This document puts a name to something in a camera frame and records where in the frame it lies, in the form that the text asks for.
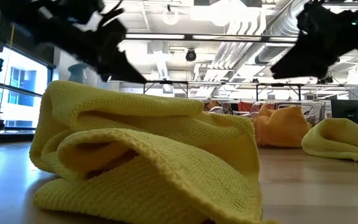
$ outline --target microfiber towel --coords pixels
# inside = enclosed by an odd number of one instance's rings
[[[254,121],[257,144],[260,146],[301,147],[311,125],[299,106],[268,110],[263,105]]]
[[[202,110],[52,82],[30,158],[61,178],[39,188],[35,204],[134,224],[262,223],[252,123]]]
[[[302,147],[313,156],[358,161],[358,124],[343,118],[324,119],[306,134]]]

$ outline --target wooden floor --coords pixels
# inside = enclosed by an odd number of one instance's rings
[[[32,195],[52,175],[35,168],[30,144],[0,145],[0,223],[114,223],[36,209]],[[261,149],[264,219],[282,224],[358,224],[358,163]]]

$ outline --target security camera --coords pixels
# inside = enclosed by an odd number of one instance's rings
[[[197,58],[196,52],[193,49],[189,49],[186,54],[186,61],[194,62]]]

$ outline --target ceiling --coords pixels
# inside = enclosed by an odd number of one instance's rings
[[[248,16],[249,26],[247,33],[244,34],[254,34],[257,35],[257,30],[263,27],[264,25],[269,24],[269,21],[273,19],[280,10],[287,5],[289,0],[263,0],[263,14],[265,21],[261,19],[262,13],[258,12],[255,15],[248,11],[250,8],[243,9],[242,6],[239,6],[239,10],[242,11],[236,12],[236,8],[230,8],[228,10],[225,8],[225,4],[228,2],[240,2],[240,0],[220,0],[214,3],[213,5],[221,4],[219,7],[212,9],[212,6],[195,6],[195,0],[180,0],[180,1],[165,1],[165,0],[149,0],[149,1],[138,1],[138,0],[124,0],[122,7],[126,10],[119,19],[123,24],[128,28],[130,33],[169,33],[169,34],[230,34],[231,25],[229,24],[222,26],[225,18],[234,17],[233,15],[245,15]],[[306,0],[294,0],[293,5],[299,4],[303,6]],[[117,1],[105,1],[106,10],[111,9],[117,4]],[[167,5],[170,5],[172,11],[176,11],[178,15],[174,15],[172,12],[167,12]],[[281,17],[278,17],[278,20],[284,16],[288,16],[292,11],[285,11]],[[96,27],[98,18],[95,17],[88,25],[87,29],[93,29]],[[257,29],[253,30],[251,33],[250,27],[255,23],[257,24]],[[242,27],[236,30],[233,34],[240,33]],[[125,40],[121,43],[120,49],[125,50],[127,57],[131,64],[133,64],[140,73],[142,73],[149,80],[161,80],[163,77],[159,72],[160,67],[157,66],[157,62],[161,62],[161,57],[156,57],[154,52],[155,49],[150,48],[150,41],[148,40]],[[167,48],[163,50],[164,58],[162,59],[166,69],[169,71],[168,79],[171,80],[188,80],[188,81],[200,81],[194,80],[195,77],[203,78],[204,81],[230,81],[230,82],[249,82],[253,78],[259,78],[267,83],[278,82],[271,78],[270,73],[270,64],[274,62],[272,60],[270,63],[264,66],[256,66],[254,63],[255,55],[259,54],[260,51],[257,48],[256,44],[249,46],[241,45],[226,45],[224,49],[224,43],[222,42],[204,42],[204,41],[165,41]],[[244,47],[241,57],[234,60],[234,54],[236,50],[240,47]],[[288,48],[281,47],[281,53],[275,55],[275,60],[280,58],[285,51],[283,49]],[[188,49],[194,49],[197,54],[197,59],[194,62],[187,62],[185,59]],[[217,54],[224,52],[226,59],[232,58],[232,66],[228,66],[228,63],[225,63],[225,68],[228,70],[234,70],[234,72],[207,72],[206,74],[196,74],[196,70],[199,66],[208,65],[213,67],[214,60],[217,58]],[[335,64],[331,70],[332,74],[337,77],[341,82],[346,82],[346,77],[348,70],[354,68],[358,64],[358,51],[352,51],[346,54],[339,63]],[[316,80],[298,80],[299,82],[316,82]],[[136,84],[122,84],[123,88],[143,88],[141,85]],[[161,86],[155,85],[153,88],[161,88]],[[193,93],[198,89],[203,88],[202,86],[194,86]],[[205,88],[208,90],[218,90],[222,91],[219,87],[217,88]]]

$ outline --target orange towel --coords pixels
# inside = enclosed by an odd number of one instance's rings
[[[303,137],[311,129],[298,106],[268,110],[263,105],[254,126],[259,146],[301,147]]]

